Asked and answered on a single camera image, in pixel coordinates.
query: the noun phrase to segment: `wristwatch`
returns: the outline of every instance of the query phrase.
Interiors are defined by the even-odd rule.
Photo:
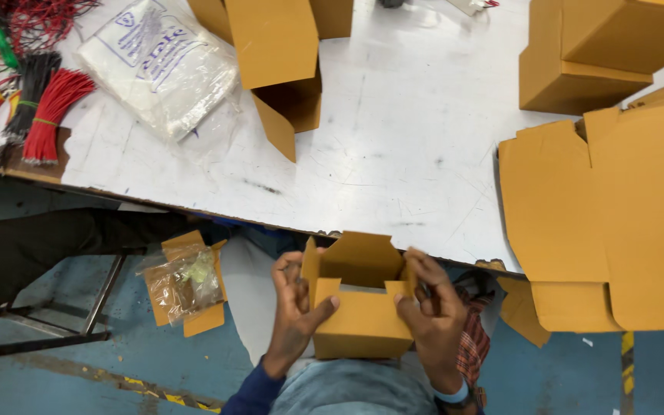
[[[435,405],[437,405],[437,408],[440,410],[444,409],[465,409],[470,405],[472,402],[475,402],[475,397],[473,397],[473,391],[468,388],[468,394],[466,395],[466,398],[464,400],[461,400],[460,402],[445,402],[441,400],[439,397],[435,397]]]
[[[435,404],[438,409],[465,409],[471,402],[475,401],[473,391],[468,387],[468,383],[463,378],[463,385],[457,393],[446,395],[435,391]]]

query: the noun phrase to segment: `white table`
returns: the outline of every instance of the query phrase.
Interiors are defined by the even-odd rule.
[[[128,3],[84,15],[80,34]],[[519,110],[528,0],[501,4],[470,18],[446,0],[399,9],[357,0],[352,36],[319,44],[322,121],[297,134],[296,164],[266,140],[247,91],[232,146],[209,173],[98,91],[63,122],[73,135],[61,182],[298,231],[383,233],[401,249],[501,259],[521,272],[500,213],[496,148],[517,130],[568,117]],[[69,52],[80,42],[71,33],[59,45],[65,66],[76,67]],[[209,134],[199,126],[199,139]]]

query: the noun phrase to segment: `hand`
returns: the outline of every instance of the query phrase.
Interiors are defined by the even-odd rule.
[[[339,298],[327,297],[309,311],[309,282],[300,279],[301,252],[287,252],[273,264],[271,276],[276,287],[276,321],[263,368],[281,379],[304,352],[317,327],[339,307]]]
[[[466,308],[437,261],[414,248],[409,248],[403,257],[417,278],[427,284],[432,296],[427,297],[422,287],[416,287],[414,293],[420,303],[417,308],[413,299],[398,294],[394,297],[396,311],[412,331],[419,361],[432,387],[440,393],[457,393],[463,385],[457,370],[457,351]]]

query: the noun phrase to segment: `leg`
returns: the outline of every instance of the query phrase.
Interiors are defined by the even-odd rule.
[[[160,242],[186,228],[175,213],[56,211],[0,221],[0,305],[58,262]]]

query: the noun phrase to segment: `wristband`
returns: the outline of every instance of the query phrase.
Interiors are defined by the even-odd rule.
[[[466,398],[468,397],[468,383],[466,382],[465,378],[463,378],[463,385],[460,386],[460,390],[452,395],[446,395],[445,393],[437,392],[434,389],[433,391],[435,392],[435,397],[438,398],[438,400],[441,400],[442,402],[460,403],[466,400]]]

